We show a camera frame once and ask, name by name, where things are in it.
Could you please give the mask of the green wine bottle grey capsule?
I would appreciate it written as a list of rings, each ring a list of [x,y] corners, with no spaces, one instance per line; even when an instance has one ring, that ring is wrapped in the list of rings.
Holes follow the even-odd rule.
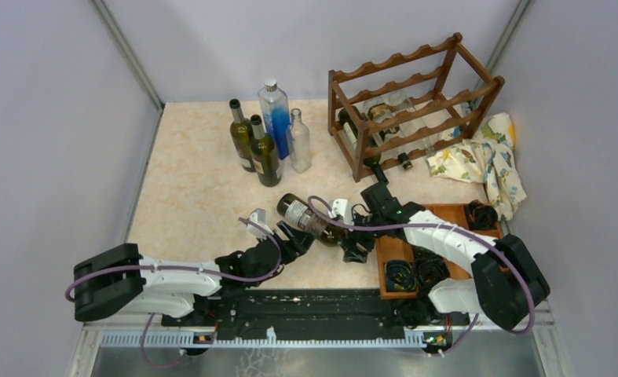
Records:
[[[342,230],[318,217],[308,204],[295,194],[284,194],[277,203],[276,210],[290,226],[314,235],[328,247],[338,245]]]

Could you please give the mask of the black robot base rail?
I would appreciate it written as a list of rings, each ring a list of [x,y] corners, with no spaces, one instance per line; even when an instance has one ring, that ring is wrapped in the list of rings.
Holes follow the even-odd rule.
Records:
[[[399,340],[407,330],[468,325],[465,314],[439,314],[425,299],[383,299],[365,289],[233,289],[198,298],[196,310],[168,328],[216,326],[216,338],[262,340],[272,328],[279,340]]]

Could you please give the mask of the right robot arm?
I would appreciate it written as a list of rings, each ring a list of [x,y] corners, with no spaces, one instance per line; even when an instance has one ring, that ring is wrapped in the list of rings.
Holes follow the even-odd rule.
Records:
[[[351,205],[334,199],[328,213],[341,217],[352,235],[390,236],[422,247],[464,269],[468,280],[451,277],[430,284],[418,302],[428,324],[448,313],[481,314],[500,328],[514,332],[524,319],[535,319],[535,308],[550,294],[550,285],[521,238],[477,234],[443,220],[415,202],[402,204],[387,185],[376,183],[362,191],[368,214],[350,214]]]

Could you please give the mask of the green wine bottle dark label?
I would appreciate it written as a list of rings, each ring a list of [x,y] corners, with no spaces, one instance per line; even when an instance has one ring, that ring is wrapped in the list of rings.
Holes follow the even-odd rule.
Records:
[[[276,186],[280,183],[282,177],[276,143],[265,132],[260,115],[252,115],[250,124],[253,131],[253,139],[250,141],[250,152],[258,180],[265,187]]]

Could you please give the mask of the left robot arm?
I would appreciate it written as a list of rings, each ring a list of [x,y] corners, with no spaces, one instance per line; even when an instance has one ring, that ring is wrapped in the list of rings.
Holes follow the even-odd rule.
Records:
[[[162,261],[123,243],[80,262],[64,292],[74,317],[87,323],[123,313],[158,313],[190,324],[205,323],[220,297],[258,287],[303,256],[316,237],[280,221],[272,230],[253,218],[241,221],[256,243],[207,262]]]

